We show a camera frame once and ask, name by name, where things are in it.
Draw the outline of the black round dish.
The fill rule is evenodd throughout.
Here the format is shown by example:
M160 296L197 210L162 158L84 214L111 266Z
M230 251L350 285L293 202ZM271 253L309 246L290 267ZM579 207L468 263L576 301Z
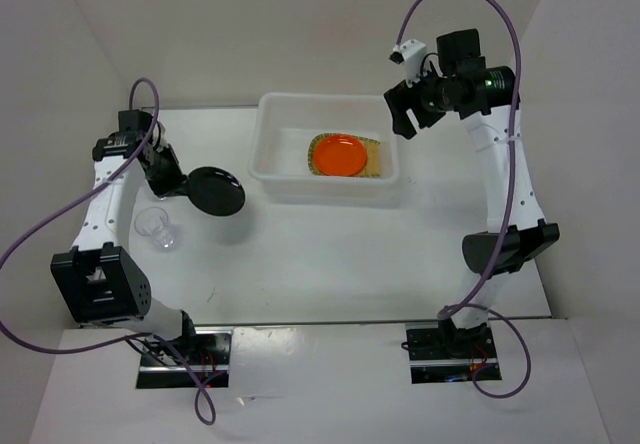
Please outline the black round dish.
M187 196L200 211L217 217L238 213L246 202L239 180L217 167L200 167L188 176Z

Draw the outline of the woven bamboo tray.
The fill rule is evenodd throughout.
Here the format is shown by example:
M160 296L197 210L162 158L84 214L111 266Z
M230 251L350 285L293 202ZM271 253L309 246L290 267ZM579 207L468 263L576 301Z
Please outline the woven bamboo tray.
M322 138L325 138L331 135L336 135L336 134L341 134L341 133L325 133L325 134L317 135L312 139L311 143L309 144L309 148L307 151L307 165L310 172L313 175L326 176L326 175L322 175L312 164L312 150L314 146ZM350 136L356 137L364 144L367 150L367 163L365 167L358 174L351 177L347 177L347 178L378 178L380 177L381 176L381 164L380 164L381 143L371 138L365 138L365 137L351 135L351 134L344 134L344 135L350 135Z

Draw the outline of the orange plastic plate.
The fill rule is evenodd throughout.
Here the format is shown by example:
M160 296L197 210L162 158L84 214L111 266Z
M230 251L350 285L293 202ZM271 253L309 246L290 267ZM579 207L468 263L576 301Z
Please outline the orange plastic plate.
M344 134L322 138L312 150L312 164L322 174L351 177L367 163L367 150L356 137Z

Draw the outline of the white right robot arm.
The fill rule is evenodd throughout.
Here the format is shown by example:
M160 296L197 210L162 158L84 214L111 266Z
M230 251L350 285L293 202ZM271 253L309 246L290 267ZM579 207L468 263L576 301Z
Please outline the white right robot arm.
M436 44L437 63L429 62L420 41L393 47L389 58L403 66L405 77L384 100L393 132L405 139L457 114L477 155L486 229L463 238L467 291L438 317L438 347L447 357L462 358L484 343L488 310L511 275L557 242L560 232L544 216L532 186L514 71L487 66L475 29L441 36Z

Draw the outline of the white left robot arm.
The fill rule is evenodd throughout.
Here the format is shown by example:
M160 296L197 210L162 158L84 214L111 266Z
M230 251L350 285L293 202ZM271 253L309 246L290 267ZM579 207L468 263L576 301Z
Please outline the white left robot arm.
M70 250L53 256L51 273L74 321L146 333L176 363L193 360L199 339L188 314L153 298L149 279L130 255L138 190L179 194L187 181L163 128L150 113L123 110L118 129L92 150L95 196Z

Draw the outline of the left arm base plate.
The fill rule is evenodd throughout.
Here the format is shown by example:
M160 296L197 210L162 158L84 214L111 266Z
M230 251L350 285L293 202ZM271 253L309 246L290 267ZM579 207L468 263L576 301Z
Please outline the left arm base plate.
M196 383L185 366L157 340L132 342L140 355L136 388L142 390L188 389ZM229 386L232 331L197 328L188 344L174 347L189 364L197 380L207 388Z

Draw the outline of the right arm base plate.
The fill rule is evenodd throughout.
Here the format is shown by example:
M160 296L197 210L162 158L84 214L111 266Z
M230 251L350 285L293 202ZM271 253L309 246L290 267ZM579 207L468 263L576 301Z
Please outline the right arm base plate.
M413 384L502 379L493 334L487 324L457 329L450 321L405 326L401 348L407 353Z

